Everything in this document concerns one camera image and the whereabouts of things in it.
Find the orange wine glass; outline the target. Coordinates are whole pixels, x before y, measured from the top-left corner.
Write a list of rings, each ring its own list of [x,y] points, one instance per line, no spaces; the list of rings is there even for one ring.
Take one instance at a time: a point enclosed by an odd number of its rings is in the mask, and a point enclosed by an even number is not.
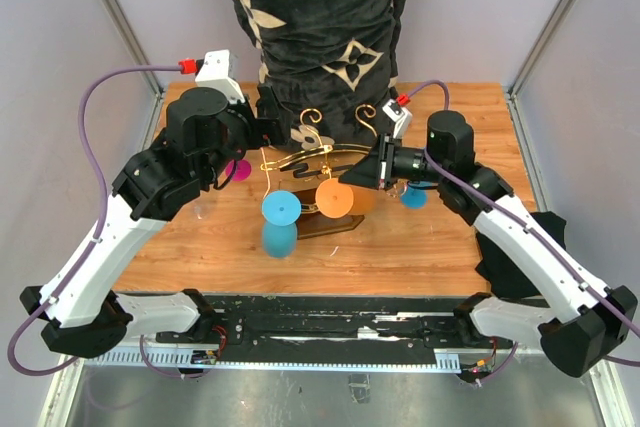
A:
[[[328,218],[365,215],[376,205],[376,192],[341,183],[338,178],[330,178],[317,187],[315,203],[320,213]]]

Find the magenta wine glass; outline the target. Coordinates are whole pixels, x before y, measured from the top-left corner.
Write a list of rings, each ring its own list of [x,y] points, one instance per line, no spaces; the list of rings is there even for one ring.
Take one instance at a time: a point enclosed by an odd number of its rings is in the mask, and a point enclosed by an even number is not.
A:
[[[229,163],[225,171],[226,175],[234,182],[245,181],[251,172],[251,163],[244,159]]]

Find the clear wine glass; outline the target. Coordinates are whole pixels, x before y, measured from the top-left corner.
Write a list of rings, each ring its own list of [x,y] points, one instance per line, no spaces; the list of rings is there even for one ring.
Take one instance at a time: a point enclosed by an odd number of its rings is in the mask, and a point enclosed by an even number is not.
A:
[[[193,203],[193,212],[197,220],[205,220],[210,216],[211,207],[207,201],[198,199]]]

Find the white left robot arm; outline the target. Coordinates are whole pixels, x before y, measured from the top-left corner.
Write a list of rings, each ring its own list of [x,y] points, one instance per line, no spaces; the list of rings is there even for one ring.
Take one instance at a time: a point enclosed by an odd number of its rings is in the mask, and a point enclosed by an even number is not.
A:
[[[201,193],[226,187],[222,174],[250,150],[281,146],[289,136],[273,90],[255,105],[219,88],[194,87],[166,109],[164,128],[125,164],[85,248],[44,286],[20,295],[44,320],[54,353],[96,358],[121,341],[175,333],[200,343],[221,323],[196,289],[171,295],[117,294],[113,286],[141,248]]]

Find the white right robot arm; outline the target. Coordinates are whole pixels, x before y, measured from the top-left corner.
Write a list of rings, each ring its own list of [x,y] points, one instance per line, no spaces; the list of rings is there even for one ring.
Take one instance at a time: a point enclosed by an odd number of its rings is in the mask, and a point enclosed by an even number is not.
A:
[[[502,251],[546,301],[541,308],[491,294],[469,297],[455,309],[452,324],[463,346],[477,346],[487,337],[507,339],[541,349],[561,372],[580,377],[629,333],[638,333],[636,296],[591,274],[539,225],[495,170],[476,161],[474,131],[461,113],[431,114],[422,150],[379,135],[339,180],[374,190],[388,190],[399,180],[435,184],[443,204]]]

